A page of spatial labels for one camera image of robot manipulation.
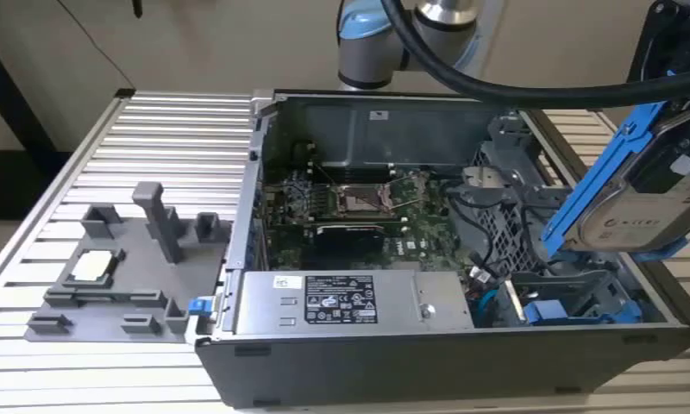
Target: white label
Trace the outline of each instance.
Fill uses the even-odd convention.
[[[368,114],[370,121],[387,121],[388,111],[387,110],[371,110]]]
[[[491,278],[491,275],[487,272],[480,272],[476,277],[478,282],[480,282],[480,283],[486,283],[490,278]]]
[[[276,275],[272,277],[272,288],[274,289],[300,289],[300,276],[282,276]]]

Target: sticker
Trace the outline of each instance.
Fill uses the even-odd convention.
[[[490,275],[487,272],[480,271],[480,272],[478,273],[478,277],[476,277],[478,282],[480,282],[480,283],[487,283],[487,281],[488,281],[488,279],[490,279],[490,278],[491,278],[491,275]]]
[[[300,276],[275,275],[272,277],[274,289],[300,289]]]
[[[388,120],[388,111],[387,110],[371,110],[367,116],[370,121],[387,121]]]
[[[306,276],[307,323],[378,323],[372,276]]]

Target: gray plastic part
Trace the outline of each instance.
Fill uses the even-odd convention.
[[[166,262],[163,253],[150,238],[146,220],[126,218],[107,224],[112,238],[94,239],[84,235],[62,274],[43,296],[44,303],[35,313],[40,317],[63,314],[71,321],[67,332],[46,335],[27,329],[28,341],[52,342],[184,342],[188,315],[183,307],[192,298],[214,295],[227,244],[196,240],[194,220],[180,220],[183,236],[178,245],[183,260]],[[228,228],[228,222],[219,222]],[[112,250],[124,253],[112,272],[112,283],[104,287],[62,285],[80,252]],[[126,315],[152,316],[158,329],[152,335],[128,334],[122,328]]]
[[[180,310],[175,302],[168,300],[163,313],[164,324],[174,334],[182,334],[188,323],[188,313]]]
[[[160,194],[163,194],[160,184],[144,181],[135,186],[131,198],[132,203],[146,212],[150,234],[158,242],[164,260],[168,263],[178,263],[183,257],[175,240],[179,220],[175,211],[171,211],[170,215],[166,214]]]
[[[152,334],[160,330],[160,325],[148,314],[127,314],[122,316],[122,330],[127,334]]]
[[[71,321],[62,313],[52,315],[32,315],[30,320],[27,320],[27,327],[32,329],[34,332],[43,335],[67,334],[68,325],[71,325]]]
[[[112,234],[106,225],[120,222],[122,220],[111,204],[92,204],[80,218],[80,226],[88,237],[96,239],[111,239]]]
[[[222,222],[215,213],[198,213],[194,221],[194,232],[199,243],[227,242],[231,226]]]

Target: blue latch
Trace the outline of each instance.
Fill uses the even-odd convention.
[[[526,321],[534,326],[642,322],[642,310],[632,300],[623,303],[616,313],[603,313],[598,317],[571,317],[556,299],[535,300],[524,306],[523,311]]]
[[[210,317],[212,303],[210,298],[195,298],[188,301],[188,314],[199,317]]]

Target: motherboard chip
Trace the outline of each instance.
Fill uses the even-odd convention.
[[[314,247],[322,257],[359,258],[382,252],[383,229],[374,225],[327,225],[315,230]]]

